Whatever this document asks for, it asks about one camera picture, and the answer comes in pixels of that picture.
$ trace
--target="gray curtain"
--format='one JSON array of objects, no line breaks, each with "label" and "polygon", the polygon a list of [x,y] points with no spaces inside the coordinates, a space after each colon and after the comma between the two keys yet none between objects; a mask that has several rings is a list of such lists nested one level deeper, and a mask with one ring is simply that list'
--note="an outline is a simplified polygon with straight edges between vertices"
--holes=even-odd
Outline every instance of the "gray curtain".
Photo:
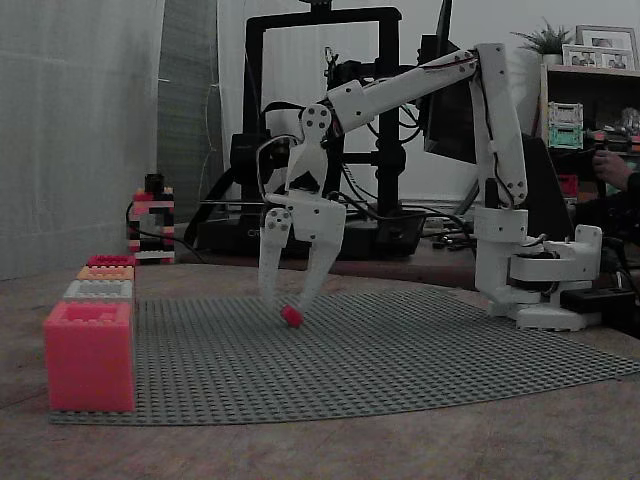
[{"label": "gray curtain", "polygon": [[126,250],[125,208],[156,166],[163,9],[0,2],[0,278]]},{"label": "gray curtain", "polygon": [[223,168],[216,0],[166,0],[158,91],[158,170],[187,222]]}]

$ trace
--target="white lego brick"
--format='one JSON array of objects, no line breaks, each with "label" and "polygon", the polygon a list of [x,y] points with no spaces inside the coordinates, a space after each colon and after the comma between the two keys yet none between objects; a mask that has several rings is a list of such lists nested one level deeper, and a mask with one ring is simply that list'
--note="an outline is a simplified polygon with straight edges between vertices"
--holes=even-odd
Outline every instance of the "white lego brick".
[{"label": "white lego brick", "polygon": [[67,302],[131,302],[133,282],[131,280],[75,280],[69,285],[63,299]]},{"label": "white lego brick", "polygon": [[135,252],[136,260],[147,260],[150,258],[175,258],[176,252],[165,252],[162,250],[145,250],[142,252]]}]

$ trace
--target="large pink lego brick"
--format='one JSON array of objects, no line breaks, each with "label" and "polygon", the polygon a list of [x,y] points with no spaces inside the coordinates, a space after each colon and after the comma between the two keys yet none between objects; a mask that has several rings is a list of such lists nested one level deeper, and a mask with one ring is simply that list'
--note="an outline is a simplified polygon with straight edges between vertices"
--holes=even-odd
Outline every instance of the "large pink lego brick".
[{"label": "large pink lego brick", "polygon": [[135,409],[131,306],[58,303],[44,322],[52,410]]},{"label": "large pink lego brick", "polygon": [[133,255],[94,255],[87,262],[88,267],[134,267]]}]

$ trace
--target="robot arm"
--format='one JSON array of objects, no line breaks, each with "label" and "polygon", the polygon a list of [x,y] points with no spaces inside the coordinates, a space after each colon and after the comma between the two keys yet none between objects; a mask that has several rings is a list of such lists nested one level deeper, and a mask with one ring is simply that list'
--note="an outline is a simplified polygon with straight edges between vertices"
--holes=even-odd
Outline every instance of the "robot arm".
[{"label": "robot arm", "polygon": [[[296,239],[312,245],[300,301],[297,308],[286,309],[290,325],[301,323],[342,246],[346,209],[321,196],[327,173],[323,140],[336,130],[344,135],[381,113],[471,77],[480,184],[484,186],[486,179],[499,172],[502,201],[512,208],[524,201],[524,156],[502,45],[480,45],[474,53],[461,50],[365,87],[353,81],[330,90],[324,101],[307,107],[301,116],[304,140],[291,149],[285,194],[266,196],[268,202],[279,205],[267,213],[261,229],[259,282],[269,306],[274,303],[278,264],[290,228]],[[500,128],[491,129],[492,124]],[[318,188],[294,188],[303,175],[311,175]]]},{"label": "robot arm", "polygon": [[[524,322],[524,326],[544,326],[547,320],[553,322],[558,316],[568,319],[571,325],[582,321],[565,315],[559,305],[539,308],[540,293],[508,285],[512,258],[513,272],[524,281],[539,281],[541,269],[551,264],[517,257],[529,240],[527,212],[516,210],[527,197],[527,178],[504,50],[501,44],[482,44],[473,52],[461,50],[365,87],[353,81],[330,90],[325,100],[304,110],[301,116],[304,140],[291,149],[285,194],[266,195],[266,200],[278,207],[267,213],[261,229],[259,281],[269,306],[274,303],[280,255],[290,229],[294,229],[297,240],[311,243],[303,293],[296,307],[287,306],[282,311],[290,326],[302,323],[342,246],[346,208],[322,198],[327,173],[322,142],[330,135],[344,135],[381,113],[465,79],[470,80],[473,102],[478,181],[482,198],[486,199],[485,206],[476,209],[476,286],[489,297],[496,314],[512,316]],[[309,175],[317,188],[309,191],[295,187],[298,178]],[[501,208],[500,203],[508,208]],[[561,282],[566,277],[562,274],[563,266],[555,268],[551,280],[558,285],[556,291],[584,288],[597,274],[594,270],[599,263],[601,232],[590,228],[579,230],[583,232],[580,238],[588,238],[587,243],[545,244],[554,255],[562,250],[570,260],[564,267],[571,264],[574,273],[567,277],[568,281]],[[532,280],[530,272],[536,272],[535,279]],[[559,293],[552,302],[559,304],[558,298]]]}]

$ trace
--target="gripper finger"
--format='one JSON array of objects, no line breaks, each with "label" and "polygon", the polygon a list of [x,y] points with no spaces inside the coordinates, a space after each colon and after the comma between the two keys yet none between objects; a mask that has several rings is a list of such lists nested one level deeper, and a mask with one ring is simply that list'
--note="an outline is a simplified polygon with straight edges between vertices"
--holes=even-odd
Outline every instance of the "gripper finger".
[{"label": "gripper finger", "polygon": [[338,258],[340,247],[341,243],[334,242],[318,242],[311,245],[307,278],[298,305],[298,310],[302,314],[307,311],[320,293],[331,266]]},{"label": "gripper finger", "polygon": [[282,249],[287,246],[291,215],[284,208],[269,210],[264,227],[260,229],[260,263],[258,283],[260,294],[269,308],[273,308],[278,267]]}]

